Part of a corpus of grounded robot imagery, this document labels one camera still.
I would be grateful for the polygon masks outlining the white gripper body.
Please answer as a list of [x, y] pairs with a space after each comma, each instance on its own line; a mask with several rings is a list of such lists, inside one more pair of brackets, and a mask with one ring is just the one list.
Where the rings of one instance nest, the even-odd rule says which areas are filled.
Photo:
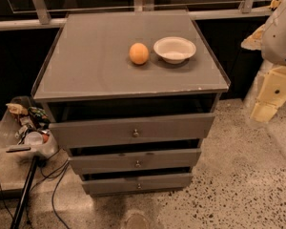
[[273, 68], [265, 74], [257, 100], [277, 108], [286, 102], [286, 66]]

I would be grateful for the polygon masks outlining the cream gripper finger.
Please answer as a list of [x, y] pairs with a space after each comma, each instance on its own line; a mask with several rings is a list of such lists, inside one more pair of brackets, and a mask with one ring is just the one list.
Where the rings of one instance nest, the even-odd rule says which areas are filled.
[[274, 105], [256, 102], [252, 113], [251, 119], [257, 122], [269, 122], [277, 112]]

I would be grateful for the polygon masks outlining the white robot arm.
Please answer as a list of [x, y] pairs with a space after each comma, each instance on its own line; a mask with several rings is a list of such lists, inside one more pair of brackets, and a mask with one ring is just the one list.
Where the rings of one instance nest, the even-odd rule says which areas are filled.
[[264, 75], [251, 113], [258, 122], [271, 120], [286, 102], [286, 0], [274, 0], [271, 8], [267, 21], [241, 43], [243, 49], [261, 51], [274, 66]]

